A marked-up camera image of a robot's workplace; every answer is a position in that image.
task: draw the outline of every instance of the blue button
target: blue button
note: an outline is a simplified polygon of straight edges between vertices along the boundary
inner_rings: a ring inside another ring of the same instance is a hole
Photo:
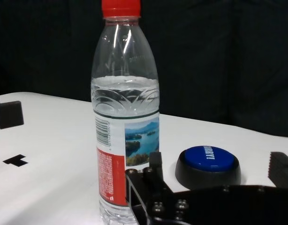
[[[187,165],[203,171],[223,172],[231,169],[234,155],[212,146],[196,146],[185,151]]]

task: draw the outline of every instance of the landscape picture on label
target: landscape picture on label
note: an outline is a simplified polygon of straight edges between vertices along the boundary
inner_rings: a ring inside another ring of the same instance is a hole
[[[125,124],[126,166],[149,162],[149,154],[159,151],[159,118]]]

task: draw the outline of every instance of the red bottle cap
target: red bottle cap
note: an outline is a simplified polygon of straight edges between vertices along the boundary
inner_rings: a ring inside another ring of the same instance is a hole
[[[104,17],[140,16],[140,0],[102,0]]]

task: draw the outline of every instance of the bottle label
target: bottle label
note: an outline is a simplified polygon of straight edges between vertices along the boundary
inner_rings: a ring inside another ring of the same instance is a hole
[[[99,193],[111,204],[127,206],[125,170],[141,172],[149,154],[159,151],[159,113],[132,119],[95,116]]]

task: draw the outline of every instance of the plastic water bottle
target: plastic water bottle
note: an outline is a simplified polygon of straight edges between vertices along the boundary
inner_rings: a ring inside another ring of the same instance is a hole
[[[136,223],[125,200],[125,170],[142,170],[159,151],[158,75],[138,25],[139,1],[102,0],[106,26],[92,68],[100,214],[111,225]]]

